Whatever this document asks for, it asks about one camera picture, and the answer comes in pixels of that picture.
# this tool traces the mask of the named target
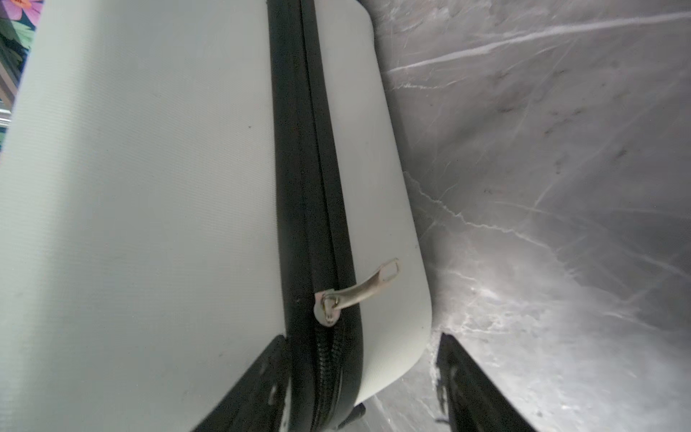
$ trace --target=white textured surface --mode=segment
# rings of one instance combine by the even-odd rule
[[[401,260],[396,281],[361,304],[361,402],[418,360],[430,333],[430,294],[370,17],[352,0],[316,0],[316,14],[357,280],[384,261]]]
[[[0,165],[0,430],[188,431],[282,333],[264,1],[48,2]]]

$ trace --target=metal zipper pull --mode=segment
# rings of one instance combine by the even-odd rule
[[[333,327],[341,316],[341,309],[375,295],[388,286],[400,272],[398,258],[394,258],[380,265],[377,271],[363,283],[344,290],[324,290],[315,293],[314,317],[322,326]]]

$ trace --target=marble tile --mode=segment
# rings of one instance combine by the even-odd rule
[[[372,430],[448,430],[441,331],[540,430],[686,430],[691,3],[363,3],[434,313]]]

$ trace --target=white suitcase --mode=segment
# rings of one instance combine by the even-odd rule
[[[316,321],[315,292],[393,258],[390,287]],[[429,330],[355,0],[46,4],[0,156],[0,430],[259,427],[232,397],[254,371],[317,431]]]

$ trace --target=gray marble surface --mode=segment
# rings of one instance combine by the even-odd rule
[[[352,431],[448,431],[454,334],[541,431],[691,422],[691,1],[363,0],[433,298]]]

